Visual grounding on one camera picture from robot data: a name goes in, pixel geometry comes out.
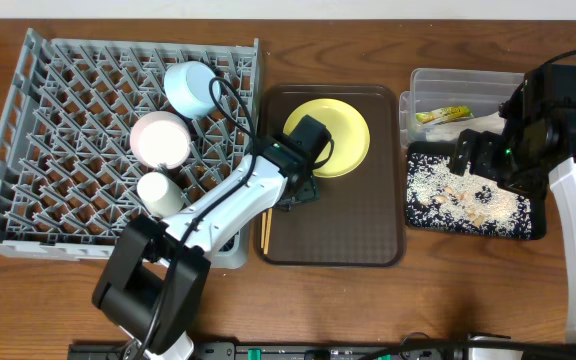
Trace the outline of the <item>yellow plate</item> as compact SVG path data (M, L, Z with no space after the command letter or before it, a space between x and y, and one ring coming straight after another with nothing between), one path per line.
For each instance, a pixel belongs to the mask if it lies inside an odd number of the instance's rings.
M314 175L319 178L335 178L357 168L366 157L370 146L370 132L366 120L353 106L341 100L321 98L297 107L287 118L283 133L289 135L304 116L322 123L332 135L334 149L327 144L317 162L328 161Z

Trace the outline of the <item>wooden chopstick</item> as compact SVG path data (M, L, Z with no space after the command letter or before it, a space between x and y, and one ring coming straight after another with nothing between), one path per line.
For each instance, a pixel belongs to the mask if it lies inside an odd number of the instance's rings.
M270 235L271 235L271 226L272 226L272 215L273 215L273 208L268 209L266 212L266 221L265 221L265 228L263 234L263 254L267 255L269 252L269 242L270 242Z
M261 219L261 238L260 238L260 247L262 250L265 248L266 245L267 222L268 222L268 211L264 211L262 213L262 219Z

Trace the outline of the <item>small white cup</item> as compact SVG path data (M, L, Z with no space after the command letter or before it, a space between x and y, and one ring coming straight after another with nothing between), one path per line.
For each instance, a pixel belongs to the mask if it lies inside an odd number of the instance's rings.
M137 183L137 194L146 209L160 218L173 216L184 206L181 188L160 172L142 176Z

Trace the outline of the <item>green snack wrapper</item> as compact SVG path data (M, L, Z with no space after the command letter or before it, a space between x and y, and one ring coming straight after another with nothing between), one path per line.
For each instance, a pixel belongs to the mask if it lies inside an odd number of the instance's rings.
M432 111L418 112L415 114L416 120L424 125L449 123L459 119L469 119L472 117L472 111L467 106L442 107Z

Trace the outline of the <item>pink cup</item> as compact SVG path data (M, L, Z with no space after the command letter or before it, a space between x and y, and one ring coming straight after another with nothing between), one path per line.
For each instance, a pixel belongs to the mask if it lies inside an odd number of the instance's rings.
M191 135L177 115L167 111L140 117L130 131L130 149L137 160L150 168L173 169L190 155Z

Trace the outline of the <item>light blue bowl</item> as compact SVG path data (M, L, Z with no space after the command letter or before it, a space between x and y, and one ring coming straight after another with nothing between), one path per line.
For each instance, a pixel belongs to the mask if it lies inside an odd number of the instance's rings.
M202 118L215 109L221 96L214 71L199 61L172 65L164 75L164 91L173 108L190 119Z

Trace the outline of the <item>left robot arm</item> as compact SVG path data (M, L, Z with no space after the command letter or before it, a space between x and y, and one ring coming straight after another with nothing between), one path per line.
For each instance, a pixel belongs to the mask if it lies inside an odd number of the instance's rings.
M299 191L335 147L306 115L289 134L254 137L250 154L216 187L174 215L139 216L122 231L92 302L137 344L135 359L187 359L214 255L249 221Z

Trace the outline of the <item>white napkin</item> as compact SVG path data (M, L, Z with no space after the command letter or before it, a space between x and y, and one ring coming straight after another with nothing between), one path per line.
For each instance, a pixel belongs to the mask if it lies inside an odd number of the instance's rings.
M454 142L464 130L477 132L492 132L501 134L506 120L497 113L487 116L469 118L441 125L433 125L425 132L425 140L429 142Z

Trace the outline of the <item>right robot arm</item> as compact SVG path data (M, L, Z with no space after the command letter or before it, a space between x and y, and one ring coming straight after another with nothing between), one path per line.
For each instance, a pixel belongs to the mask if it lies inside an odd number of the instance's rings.
M500 106L501 133L464 130L449 168L528 198L554 195L568 279L566 339L576 342L576 66L544 64Z

